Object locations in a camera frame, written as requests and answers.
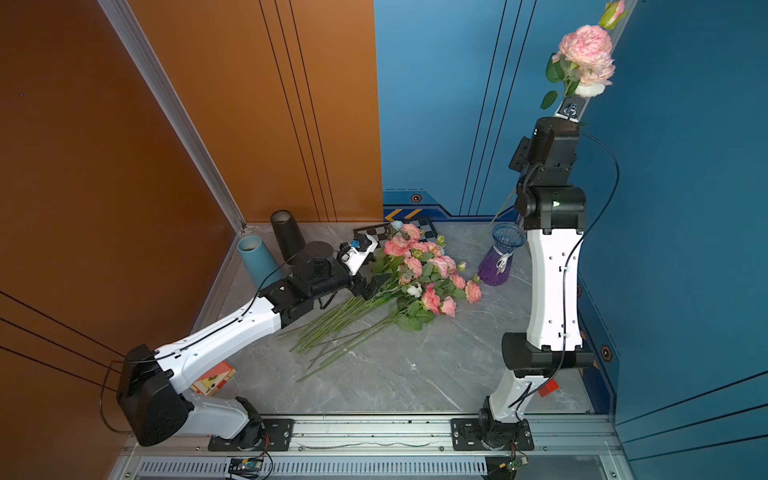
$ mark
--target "robotic arm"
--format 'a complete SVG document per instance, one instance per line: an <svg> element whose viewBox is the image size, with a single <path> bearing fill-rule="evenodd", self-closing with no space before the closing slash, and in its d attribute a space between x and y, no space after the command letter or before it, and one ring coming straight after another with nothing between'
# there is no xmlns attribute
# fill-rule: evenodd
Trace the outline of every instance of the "robotic arm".
<svg viewBox="0 0 768 480"><path fill-rule="evenodd" d="M310 242L296 255L288 278L260 289L230 315L153 352L146 345L131 350L117 398L138 442L156 445L182 434L217 435L243 450L258 445L263 423L247 400L206 397L189 390L190 386L222 360L311 311L315 299L335 295L342 288L371 298L386 276L374 276L368 282L359 269L376 246L373 237L358 233L333 258L328 243Z"/></svg>
<svg viewBox="0 0 768 480"><path fill-rule="evenodd" d="M581 348L576 313L578 254L587 222L587 199L568 183L576 161L578 125L567 118L540 118L531 138L523 137L509 167L521 172L515 209L524 217L533 275L531 322L525 333L506 333L502 355L507 370L480 410L477 436L491 449L518 441L533 448L525 408L559 369L594 361Z"/></svg>

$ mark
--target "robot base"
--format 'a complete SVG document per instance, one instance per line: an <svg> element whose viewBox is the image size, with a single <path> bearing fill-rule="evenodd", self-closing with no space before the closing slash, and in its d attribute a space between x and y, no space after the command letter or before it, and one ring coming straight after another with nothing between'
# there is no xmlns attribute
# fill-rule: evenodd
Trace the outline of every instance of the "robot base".
<svg viewBox="0 0 768 480"><path fill-rule="evenodd" d="M251 452L264 450L265 440L270 440L271 452L287 452L293 436L293 419L262 420L256 409L243 397L235 397L248 411L250 421L234 439L212 435L208 442L209 452Z"/></svg>
<svg viewBox="0 0 768 480"><path fill-rule="evenodd" d="M457 451L506 451L515 444L515 450L530 452L534 449L533 435L528 420L502 423L492 418L488 397L478 418L451 419L453 449Z"/></svg>

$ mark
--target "blue wall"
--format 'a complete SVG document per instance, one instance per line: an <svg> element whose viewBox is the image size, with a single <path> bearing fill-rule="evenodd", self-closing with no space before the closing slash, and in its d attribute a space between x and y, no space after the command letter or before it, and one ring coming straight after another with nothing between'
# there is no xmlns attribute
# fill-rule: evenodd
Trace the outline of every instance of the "blue wall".
<svg viewBox="0 0 768 480"><path fill-rule="evenodd" d="M374 6L385 205L407 190L450 215L495 214L517 182L509 159L545 114L548 56L562 35L595 23L604 0Z"/></svg>
<svg viewBox="0 0 768 480"><path fill-rule="evenodd" d="M757 0L638 2L584 118L622 168L579 270L621 361L617 432L639 479L765 476L766 439L742 440L768 432L752 409L768 375L664 407L768 369L766 17ZM594 216L614 169L588 139L578 154Z"/></svg>

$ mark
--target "white flower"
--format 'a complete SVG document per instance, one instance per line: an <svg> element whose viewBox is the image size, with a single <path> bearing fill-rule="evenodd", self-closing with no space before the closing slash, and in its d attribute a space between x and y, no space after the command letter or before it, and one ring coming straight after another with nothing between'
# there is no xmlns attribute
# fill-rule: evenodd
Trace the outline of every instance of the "white flower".
<svg viewBox="0 0 768 480"><path fill-rule="evenodd" d="M576 95L582 98L597 97L599 94L605 91L605 84L595 83L592 85L579 84L576 87Z"/></svg>
<svg viewBox="0 0 768 480"><path fill-rule="evenodd" d="M409 295L413 295L416 298L419 298L422 295L422 286L421 285L418 285L418 286L411 285L411 286L408 287L406 292L408 292Z"/></svg>

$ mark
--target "yellow warning stripe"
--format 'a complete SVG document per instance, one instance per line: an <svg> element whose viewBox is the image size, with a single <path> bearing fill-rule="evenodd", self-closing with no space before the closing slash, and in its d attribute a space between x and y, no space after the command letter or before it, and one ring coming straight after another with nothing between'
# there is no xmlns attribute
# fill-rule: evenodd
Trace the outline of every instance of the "yellow warning stripe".
<svg viewBox="0 0 768 480"><path fill-rule="evenodd" d="M399 214L400 212L402 212L402 208L396 208L392 210L392 213L384 217L384 220L391 222L395 219L395 215Z"/></svg>
<svg viewBox="0 0 768 480"><path fill-rule="evenodd" d="M420 211L422 211L422 210L424 210L424 209L422 209L422 208L417 208L416 210L414 210L414 211L413 211L413 212L411 212L410 214L406 215L406 220L408 220L409 218L413 218L413 217L414 217L414 216L415 216L415 215L416 215L418 212L420 212Z"/></svg>

